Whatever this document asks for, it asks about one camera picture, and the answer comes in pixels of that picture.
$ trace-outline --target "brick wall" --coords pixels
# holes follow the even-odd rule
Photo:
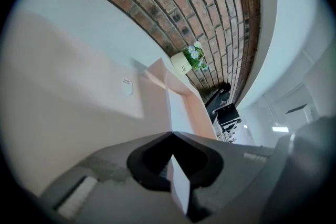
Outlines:
[[[206,70],[187,75],[206,102],[225,81],[236,102],[257,49],[259,0],[109,0],[172,56],[199,40]]]

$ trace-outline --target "ceiling light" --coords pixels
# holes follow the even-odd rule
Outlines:
[[[287,127],[272,127],[274,132],[283,132],[283,133],[289,133],[289,130]]]

